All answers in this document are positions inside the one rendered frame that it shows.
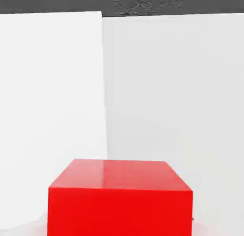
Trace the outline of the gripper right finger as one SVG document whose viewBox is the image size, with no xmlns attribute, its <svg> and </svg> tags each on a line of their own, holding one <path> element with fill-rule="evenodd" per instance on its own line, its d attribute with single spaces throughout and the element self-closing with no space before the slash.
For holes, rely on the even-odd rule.
<svg viewBox="0 0 244 236">
<path fill-rule="evenodd" d="M 209 222 L 193 217 L 192 236 L 244 236 L 244 217 L 211 217 Z"/>
</svg>

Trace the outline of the small red cube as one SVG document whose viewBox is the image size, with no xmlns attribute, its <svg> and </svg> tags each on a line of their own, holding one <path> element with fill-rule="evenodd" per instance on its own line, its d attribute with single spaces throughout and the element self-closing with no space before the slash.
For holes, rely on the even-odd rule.
<svg viewBox="0 0 244 236">
<path fill-rule="evenodd" d="M 48 190 L 47 236 L 192 236 L 192 220 L 164 161 L 74 159 Z"/>
</svg>

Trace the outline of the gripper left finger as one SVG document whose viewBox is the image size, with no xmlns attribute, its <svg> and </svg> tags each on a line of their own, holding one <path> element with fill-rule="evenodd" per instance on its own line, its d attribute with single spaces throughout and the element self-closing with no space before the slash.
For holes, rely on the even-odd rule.
<svg viewBox="0 0 244 236">
<path fill-rule="evenodd" d="M 0 236 L 47 236 L 48 212 L 43 211 L 31 221 L 0 230 Z"/>
</svg>

